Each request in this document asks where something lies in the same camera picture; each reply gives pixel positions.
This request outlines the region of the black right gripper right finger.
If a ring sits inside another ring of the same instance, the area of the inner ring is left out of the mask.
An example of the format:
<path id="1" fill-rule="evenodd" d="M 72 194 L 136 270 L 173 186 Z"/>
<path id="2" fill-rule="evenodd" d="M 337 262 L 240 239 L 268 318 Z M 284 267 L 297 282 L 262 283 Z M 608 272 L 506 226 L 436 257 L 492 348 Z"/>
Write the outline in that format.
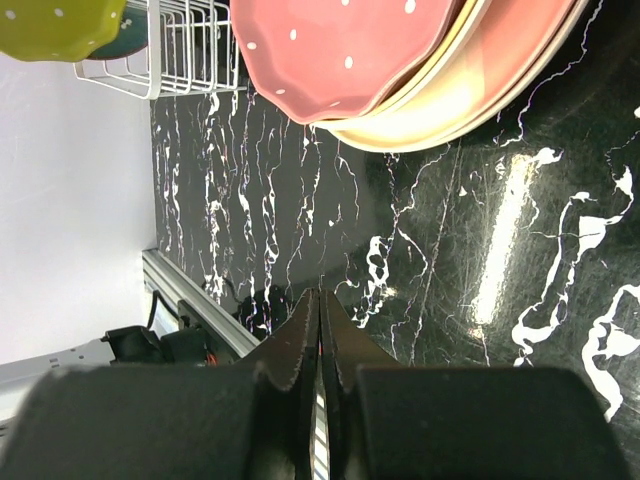
<path id="1" fill-rule="evenodd" d="M 584 382 L 557 368 L 409 367 L 319 300 L 333 479 L 626 479 Z"/>

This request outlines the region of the green polka dot plate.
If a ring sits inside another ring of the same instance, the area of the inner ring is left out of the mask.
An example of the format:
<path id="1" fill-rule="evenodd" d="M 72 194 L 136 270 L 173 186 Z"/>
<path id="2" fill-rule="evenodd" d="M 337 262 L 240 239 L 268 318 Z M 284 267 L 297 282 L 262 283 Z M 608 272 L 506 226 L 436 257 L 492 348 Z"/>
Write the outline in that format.
<path id="1" fill-rule="evenodd" d="M 79 62 L 113 41 L 125 0 L 1 0 L 1 52 L 23 62 Z"/>

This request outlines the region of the pink polka dot plate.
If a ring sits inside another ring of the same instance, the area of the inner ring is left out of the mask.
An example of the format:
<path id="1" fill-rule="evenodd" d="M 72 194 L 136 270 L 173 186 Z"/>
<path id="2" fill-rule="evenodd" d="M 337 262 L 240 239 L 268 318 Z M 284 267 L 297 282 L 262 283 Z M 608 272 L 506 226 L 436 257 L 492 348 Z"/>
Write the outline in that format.
<path id="1" fill-rule="evenodd" d="M 230 4 L 253 87 L 299 124 L 373 109 L 436 51 L 464 8 L 462 1 Z"/>

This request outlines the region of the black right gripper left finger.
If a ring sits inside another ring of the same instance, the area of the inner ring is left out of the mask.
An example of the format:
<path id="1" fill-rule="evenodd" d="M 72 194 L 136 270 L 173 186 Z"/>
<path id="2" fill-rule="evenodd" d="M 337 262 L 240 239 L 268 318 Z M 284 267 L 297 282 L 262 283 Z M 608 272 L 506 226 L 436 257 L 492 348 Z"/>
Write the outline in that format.
<path id="1" fill-rule="evenodd" d="M 5 479 L 308 479 L 319 292 L 226 366 L 65 369 L 28 395 Z"/>

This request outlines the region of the teal glazed plate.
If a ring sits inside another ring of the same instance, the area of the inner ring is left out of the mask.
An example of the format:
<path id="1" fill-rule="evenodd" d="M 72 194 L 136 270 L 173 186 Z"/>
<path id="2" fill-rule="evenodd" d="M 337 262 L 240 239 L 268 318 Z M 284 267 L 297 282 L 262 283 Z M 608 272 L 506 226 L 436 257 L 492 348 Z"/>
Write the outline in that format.
<path id="1" fill-rule="evenodd" d="M 110 43 L 94 50 L 89 60 L 114 60 L 133 55 L 148 44 L 148 20 L 142 10 L 127 8 L 120 20 L 120 29 Z"/>

